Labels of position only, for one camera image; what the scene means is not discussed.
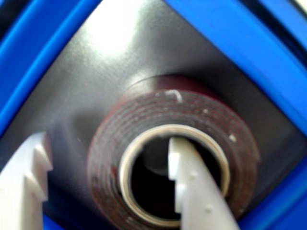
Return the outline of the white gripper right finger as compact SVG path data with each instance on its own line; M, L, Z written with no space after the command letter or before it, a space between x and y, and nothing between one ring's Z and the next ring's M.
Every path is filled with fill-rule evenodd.
M196 148L171 138L168 178L175 182L175 212L182 230L237 230L239 226Z

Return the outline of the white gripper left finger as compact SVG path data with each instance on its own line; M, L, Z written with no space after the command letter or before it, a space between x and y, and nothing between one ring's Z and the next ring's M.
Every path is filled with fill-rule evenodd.
M48 200L47 174L53 170L50 139L45 132L28 137L0 172L0 228L43 229Z

